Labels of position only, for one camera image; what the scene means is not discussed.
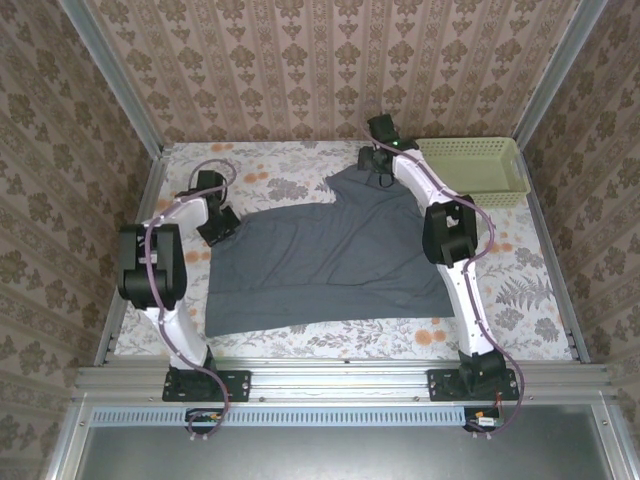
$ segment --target gray t-shirt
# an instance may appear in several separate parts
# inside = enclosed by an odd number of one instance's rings
[[[389,177],[382,179],[389,182]],[[212,248],[207,337],[331,320],[453,315],[422,251],[424,219],[397,181],[348,167],[332,204],[246,216]]]

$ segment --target purple cable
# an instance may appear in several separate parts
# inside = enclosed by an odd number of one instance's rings
[[[515,410],[513,411],[513,413],[511,414],[511,416],[507,419],[507,421],[499,428],[495,429],[493,432],[491,432],[492,435],[495,435],[497,433],[502,433],[504,432],[507,427],[509,425],[511,425],[513,423],[513,421],[515,420],[515,418],[520,414],[520,410],[522,407],[522,401],[524,400],[524,388],[525,388],[525,380],[524,380],[524,372],[522,371],[522,368],[520,367],[520,365],[518,364],[518,362],[515,361],[515,359],[509,354],[509,352],[507,352],[504,348],[502,348],[498,342],[496,342],[493,337],[491,335],[489,335],[489,332],[487,331],[487,329],[485,328],[485,326],[482,323],[482,320],[480,318],[480,310],[478,305],[476,304],[474,295],[473,295],[473,289],[471,287],[471,281],[469,280],[469,265],[471,265],[473,262],[476,262],[478,260],[480,260],[482,257],[484,257],[485,255],[487,255],[491,249],[493,248],[493,244],[495,243],[495,225],[493,224],[493,222],[491,221],[491,217],[489,217],[489,215],[487,215],[487,213],[482,210],[480,207],[478,207],[477,205],[475,205],[474,203],[471,203],[467,200],[465,200],[464,198],[460,198],[457,197],[456,195],[453,195],[451,193],[449,193],[447,191],[447,188],[445,185],[443,185],[442,183],[440,183],[433,175],[431,175],[431,172],[429,172],[429,169],[426,168],[422,162],[420,160],[418,160],[416,157],[414,157],[413,155],[411,155],[410,153],[404,152],[402,150],[398,150],[397,148],[393,148],[390,147],[389,145],[385,145],[382,142],[379,142],[378,140],[376,140],[375,138],[373,138],[371,136],[371,134],[367,131],[366,126],[362,125],[362,130],[365,134],[365,136],[371,141],[373,142],[375,145],[377,145],[380,148],[383,148],[385,150],[388,150],[392,153],[395,153],[396,155],[401,155],[405,158],[408,158],[409,160],[411,160],[413,163],[415,163],[418,168],[420,168],[420,170],[422,171],[422,173],[424,173],[427,178],[429,179],[429,181],[431,183],[433,183],[434,185],[436,185],[438,192],[442,193],[444,196],[450,198],[451,200],[464,205],[465,207],[469,207],[472,210],[474,210],[475,212],[477,212],[482,219],[486,222],[487,226],[489,227],[489,243],[487,244],[487,247],[481,251],[480,253],[476,254],[475,256],[471,257],[463,266],[462,271],[464,273],[464,280],[465,280],[465,285],[467,287],[467,292],[469,293],[469,298],[471,299],[471,306],[473,308],[473,313],[476,316],[476,323],[478,325],[478,327],[480,328],[480,331],[482,332],[482,334],[486,337],[487,341],[491,344],[491,346],[493,348],[495,348],[498,352],[500,352],[507,360],[509,360],[509,362],[513,365],[513,368],[515,369],[515,371],[518,373],[518,377],[520,378],[520,396],[518,397],[518,401],[516,402],[516,406],[515,406]],[[481,432],[484,435],[489,435],[489,432],[485,432],[484,430]]]
[[[195,416],[192,416],[189,419],[189,423],[187,426],[187,430],[189,431],[189,433],[191,433],[192,438],[195,437],[200,437],[200,438],[206,438],[209,435],[214,434],[218,428],[220,427],[220,425],[222,425],[222,421],[224,420],[224,418],[226,417],[227,413],[229,412],[229,393],[227,392],[227,387],[224,385],[224,383],[222,382],[222,380],[220,379],[220,377],[212,370],[209,370],[207,368],[201,367],[200,365],[197,365],[196,363],[193,363],[191,360],[189,360],[187,357],[185,357],[174,345],[174,343],[171,341],[171,338],[167,335],[167,332],[165,330],[164,327],[164,314],[165,314],[165,310],[166,307],[164,306],[164,304],[162,303],[162,298],[160,297],[160,292],[158,291],[158,286],[156,285],[155,282],[155,276],[153,275],[153,264],[151,263],[151,234],[153,232],[153,229],[156,227],[156,225],[162,221],[163,217],[165,216],[169,216],[171,215],[178,207],[180,207],[181,204],[186,203],[190,200],[194,200],[196,198],[199,198],[203,195],[209,195],[211,193],[215,193],[215,192],[219,192],[220,190],[224,190],[225,188],[227,188],[229,185],[231,185],[237,178],[238,176],[238,172],[236,171],[235,167],[231,164],[231,162],[229,162],[228,160],[218,160],[218,159],[214,159],[214,160],[207,160],[205,162],[202,162],[200,165],[198,165],[194,171],[191,173],[191,176],[189,177],[189,186],[191,185],[191,180],[193,179],[193,175],[195,174],[195,172],[197,170],[199,170],[200,168],[202,168],[204,165],[210,164],[210,163],[220,163],[222,165],[226,165],[231,169],[231,179],[229,181],[225,181],[224,185],[221,185],[219,187],[214,187],[214,188],[208,188],[206,190],[202,190],[200,192],[194,193],[193,195],[189,195],[186,197],[178,197],[178,199],[172,204],[170,205],[167,209],[165,209],[162,213],[160,213],[159,215],[157,215],[156,217],[154,217],[150,222],[149,225],[147,226],[147,231],[145,233],[144,236],[144,257],[145,257],[145,268],[147,270],[147,278],[149,279],[149,286],[151,288],[151,294],[153,295],[153,299],[156,301],[156,305],[158,305],[158,330],[160,331],[160,336],[162,337],[162,339],[165,341],[165,343],[167,344],[167,346],[169,347],[169,349],[176,355],[176,357],[178,357],[180,360],[182,360],[185,364],[187,364],[188,366],[190,366],[191,368],[193,368],[194,370],[204,373],[208,376],[210,376],[220,387],[220,390],[222,391],[222,397],[223,397],[223,402],[224,402],[224,407],[222,409],[222,413],[220,415],[220,419],[218,420],[218,422],[215,424],[215,426],[206,434],[204,435],[199,435],[196,434],[193,431],[193,419],[195,418]]]

